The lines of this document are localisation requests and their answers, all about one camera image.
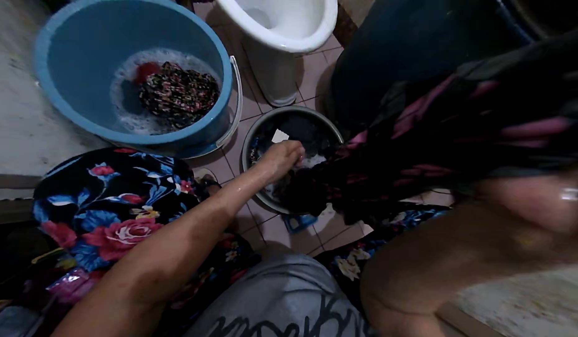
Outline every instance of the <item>bucket handle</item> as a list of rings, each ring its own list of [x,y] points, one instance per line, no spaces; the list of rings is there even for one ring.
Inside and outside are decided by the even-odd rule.
[[[239,65],[237,65],[237,60],[234,56],[231,55],[230,57],[231,65],[233,65],[233,69],[235,71],[235,78],[237,79],[237,110],[235,112],[235,119],[233,120],[233,125],[228,131],[216,141],[216,148],[219,149],[228,142],[231,141],[233,138],[233,134],[237,131],[239,127],[239,122],[241,121],[241,114],[243,112],[243,86],[241,85],[241,74],[239,73]]]

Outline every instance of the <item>blue bucket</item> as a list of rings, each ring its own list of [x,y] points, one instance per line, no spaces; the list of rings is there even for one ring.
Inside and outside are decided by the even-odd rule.
[[[204,61],[222,80],[220,97],[194,125],[167,134],[134,134],[113,110],[110,85],[131,55],[155,48]],[[236,62],[218,36],[193,12],[169,0],[80,0],[55,13],[35,44],[39,82],[63,115],[113,143],[182,158],[218,149],[236,130],[242,102],[231,124],[231,63],[242,98]]]

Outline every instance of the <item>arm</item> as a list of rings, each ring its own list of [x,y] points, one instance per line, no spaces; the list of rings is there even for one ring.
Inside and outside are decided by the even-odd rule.
[[[577,263],[578,200],[562,197],[569,187],[578,171],[486,180],[476,200],[388,243],[362,275],[371,324],[387,336],[442,336],[435,311],[458,291]]]
[[[133,248],[68,313],[59,336],[149,336],[165,304],[193,275],[243,205],[303,155],[299,142],[270,148],[218,193]]]

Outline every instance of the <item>sandal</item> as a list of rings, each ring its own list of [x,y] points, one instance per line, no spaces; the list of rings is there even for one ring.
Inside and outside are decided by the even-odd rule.
[[[219,188],[222,188],[222,186],[220,186],[218,183],[216,175],[214,175],[214,173],[207,168],[199,168],[198,170],[193,171],[193,177],[200,185],[206,189],[210,186],[218,186]]]

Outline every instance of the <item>white toilet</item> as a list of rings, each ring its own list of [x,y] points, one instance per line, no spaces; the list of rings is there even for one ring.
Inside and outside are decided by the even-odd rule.
[[[248,35],[243,45],[268,102],[297,97],[294,53],[316,50],[333,33],[337,0],[217,0]]]

